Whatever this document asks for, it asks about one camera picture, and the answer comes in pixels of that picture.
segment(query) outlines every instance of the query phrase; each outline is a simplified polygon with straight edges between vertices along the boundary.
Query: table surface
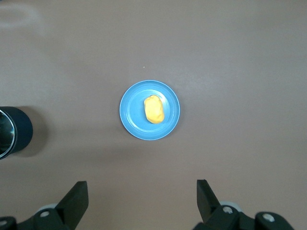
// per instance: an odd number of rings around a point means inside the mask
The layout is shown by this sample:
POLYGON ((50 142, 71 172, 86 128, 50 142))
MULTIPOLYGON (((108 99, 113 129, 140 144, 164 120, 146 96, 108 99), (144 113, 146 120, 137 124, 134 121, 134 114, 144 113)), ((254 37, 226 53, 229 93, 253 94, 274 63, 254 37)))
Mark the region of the table surface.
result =
POLYGON ((81 180, 77 229, 189 230, 196 181, 251 216, 307 226, 307 1, 0 2, 1 106, 34 136, 1 160, 0 216, 23 221, 81 180), (158 80, 180 120, 157 141, 119 117, 128 87, 158 80))

